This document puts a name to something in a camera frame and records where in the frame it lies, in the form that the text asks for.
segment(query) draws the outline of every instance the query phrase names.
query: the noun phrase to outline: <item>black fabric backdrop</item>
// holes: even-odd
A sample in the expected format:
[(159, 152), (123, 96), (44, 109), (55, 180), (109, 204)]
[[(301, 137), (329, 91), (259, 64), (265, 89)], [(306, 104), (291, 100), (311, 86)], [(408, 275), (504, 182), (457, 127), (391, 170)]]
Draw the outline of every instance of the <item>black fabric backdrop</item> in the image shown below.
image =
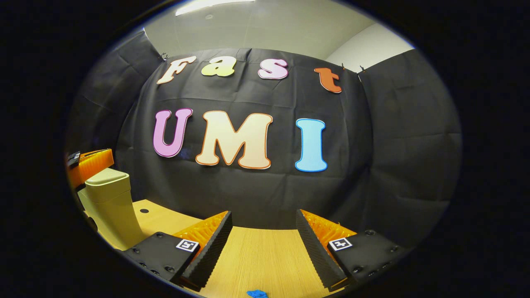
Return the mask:
[(114, 150), (125, 116), (161, 62), (143, 30), (114, 45), (86, 75), (73, 101), (65, 150)]
[[(197, 60), (172, 81), (156, 84), (171, 61), (189, 56)], [(235, 73), (203, 76), (201, 69), (218, 56), (236, 57)], [(259, 78), (259, 64), (268, 58), (287, 61), (287, 78)], [(320, 85), (317, 67), (339, 75), (340, 94)], [(193, 109), (182, 150), (161, 157), (153, 148), (154, 116), (180, 108)], [(271, 115), (271, 167), (227, 166), (222, 158), (215, 166), (196, 163), (206, 129), (202, 114), (211, 110), (226, 111), (236, 129), (251, 113)], [(326, 123), (325, 171), (294, 167), (301, 154), (299, 118)], [(170, 117), (166, 143), (175, 124)], [(302, 208), (353, 230), (380, 231), (404, 246), (425, 237), (447, 207), (462, 146), (452, 99), (417, 50), (358, 76), (319, 59), (264, 49), (205, 50), (163, 62), (143, 32), (93, 68), (69, 131), (71, 152), (115, 151), (116, 168), (130, 174), (134, 201), (149, 199), (198, 218), (231, 210), (235, 225), (261, 229), (294, 229), (295, 210)]]
[[(197, 60), (175, 78), (157, 85), (169, 63), (191, 55)], [(237, 59), (230, 77), (203, 76), (201, 70), (218, 56)], [(284, 59), (289, 75), (283, 80), (258, 76), (260, 62)], [(339, 75), (342, 93), (320, 85), (317, 67), (329, 67)], [(193, 109), (181, 152), (170, 159), (153, 149), (155, 114)], [(206, 111), (226, 111), (235, 129), (254, 112), (273, 117), (267, 137), (267, 157), (271, 167), (244, 169), (223, 160), (215, 166), (195, 162), (201, 152)], [(326, 123), (322, 133), (323, 158), (328, 168), (322, 172), (301, 172), (295, 162), (301, 154), (299, 118)], [(167, 122), (165, 140), (173, 140), (176, 118)], [(237, 159), (242, 156), (241, 150)], [(233, 212), (234, 225), (263, 229), (294, 229), (294, 211), (303, 208), (329, 216), (336, 210), (335, 198), (342, 196), (341, 184), (352, 174), (365, 171), (372, 154), (372, 130), (368, 104), (354, 72), (318, 59), (274, 50), (218, 49), (172, 57), (145, 83), (139, 100), (123, 125), (116, 162), (131, 175), (134, 200), (149, 199), (187, 215), (205, 218), (224, 210)], [(356, 204), (354, 197), (347, 204)]]

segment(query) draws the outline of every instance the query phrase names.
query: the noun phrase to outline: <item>blue cloth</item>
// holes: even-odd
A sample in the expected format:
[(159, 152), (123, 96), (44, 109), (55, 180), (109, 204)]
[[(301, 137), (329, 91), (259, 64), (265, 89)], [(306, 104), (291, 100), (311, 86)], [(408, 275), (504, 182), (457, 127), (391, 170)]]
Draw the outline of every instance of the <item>blue cloth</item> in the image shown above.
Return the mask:
[(248, 291), (247, 294), (253, 298), (269, 298), (264, 291), (260, 291), (260, 290)]

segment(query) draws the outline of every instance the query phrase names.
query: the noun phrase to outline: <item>letter i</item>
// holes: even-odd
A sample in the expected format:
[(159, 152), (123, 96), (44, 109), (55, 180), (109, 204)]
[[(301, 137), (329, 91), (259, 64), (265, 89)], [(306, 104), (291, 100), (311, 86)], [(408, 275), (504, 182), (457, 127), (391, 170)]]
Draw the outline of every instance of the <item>letter i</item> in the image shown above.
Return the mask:
[(320, 172), (328, 168), (322, 159), (322, 130), (326, 127), (323, 121), (302, 118), (296, 120), (296, 126), (302, 130), (302, 157), (295, 163), (295, 168), (302, 172)]

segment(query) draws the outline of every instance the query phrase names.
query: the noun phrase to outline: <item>orange soft pad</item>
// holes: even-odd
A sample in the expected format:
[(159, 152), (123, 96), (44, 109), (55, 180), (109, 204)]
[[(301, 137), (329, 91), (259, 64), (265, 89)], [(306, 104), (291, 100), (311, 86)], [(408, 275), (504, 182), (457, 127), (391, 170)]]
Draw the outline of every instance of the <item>orange soft pad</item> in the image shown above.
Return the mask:
[(304, 214), (304, 217), (309, 223), (309, 226), (311, 226), (311, 228), (313, 229), (313, 232), (315, 233), (316, 237), (319, 239), (320, 243), (326, 249), (331, 258), (333, 258), (333, 256), (331, 255), (328, 249), (328, 242), (330, 242), (331, 240), (350, 237), (357, 234), (356, 232), (347, 229), (341, 226), (340, 224), (328, 221), (323, 217), (314, 215), (313, 213), (309, 213), (305, 210), (300, 210), (302, 211), (302, 214)]
[(193, 258), (195, 258), (201, 253), (204, 246), (206, 246), (206, 243), (210, 241), (211, 236), (214, 234), (215, 230), (219, 227), (221, 224), (221, 221), (225, 217), (225, 215), (228, 213), (228, 211), (219, 213), (217, 215), (214, 215), (212, 217), (209, 217), (203, 221), (200, 221), (192, 226), (187, 227), (186, 229), (179, 231), (173, 236), (179, 237), (186, 240), (191, 241), (197, 241), (200, 244), (199, 251)]

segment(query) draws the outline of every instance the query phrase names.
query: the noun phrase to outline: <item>beige container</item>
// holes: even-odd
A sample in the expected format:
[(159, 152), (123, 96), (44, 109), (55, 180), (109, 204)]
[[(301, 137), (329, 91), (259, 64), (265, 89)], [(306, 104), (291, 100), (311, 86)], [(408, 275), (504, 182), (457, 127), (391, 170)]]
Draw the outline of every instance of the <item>beige container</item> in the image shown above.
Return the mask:
[(107, 242), (127, 250), (145, 239), (133, 209), (129, 174), (106, 168), (85, 185), (79, 199)]

